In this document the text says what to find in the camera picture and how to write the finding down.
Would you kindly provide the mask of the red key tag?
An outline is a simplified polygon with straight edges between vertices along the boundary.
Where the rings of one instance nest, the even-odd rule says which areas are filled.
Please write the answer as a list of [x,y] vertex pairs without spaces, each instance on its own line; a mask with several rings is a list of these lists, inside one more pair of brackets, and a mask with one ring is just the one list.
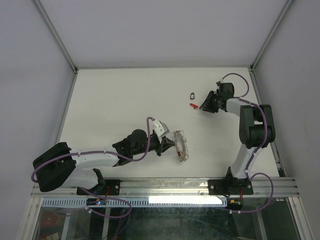
[[194,104],[194,103],[190,103],[189,104],[194,110],[198,110],[199,109],[199,106]]

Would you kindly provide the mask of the metal disc with key rings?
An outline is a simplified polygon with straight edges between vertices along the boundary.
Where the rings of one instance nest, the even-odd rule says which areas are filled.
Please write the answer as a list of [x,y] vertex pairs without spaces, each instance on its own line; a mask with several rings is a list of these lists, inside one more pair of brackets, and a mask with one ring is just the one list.
[[181,163],[189,159],[189,150],[187,146],[187,139],[184,136],[183,130],[176,130],[173,132],[173,141],[175,142],[175,152],[182,151],[182,155],[177,157]]

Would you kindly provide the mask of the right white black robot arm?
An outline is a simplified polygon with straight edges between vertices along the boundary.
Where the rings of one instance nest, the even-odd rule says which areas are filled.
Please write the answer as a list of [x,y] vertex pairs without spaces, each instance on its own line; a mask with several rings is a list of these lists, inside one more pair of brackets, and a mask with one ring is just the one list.
[[231,195],[252,195],[252,164],[276,138],[272,107],[236,97],[232,83],[218,82],[217,90],[209,92],[199,109],[209,113],[222,110],[239,117],[239,152],[224,178],[208,181],[209,194],[226,198]]

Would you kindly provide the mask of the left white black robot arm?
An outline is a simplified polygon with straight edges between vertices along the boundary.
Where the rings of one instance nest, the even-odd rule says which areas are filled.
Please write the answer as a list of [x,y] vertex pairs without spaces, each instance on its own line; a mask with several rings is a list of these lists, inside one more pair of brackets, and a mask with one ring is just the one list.
[[146,133],[142,129],[134,130],[103,150],[72,149],[66,142],[59,142],[32,162],[31,180],[39,185],[41,192],[77,187],[97,195],[106,185],[100,167],[121,167],[134,162],[134,156],[143,159],[149,152],[161,156],[173,146],[174,141],[166,136],[158,136],[155,131]]

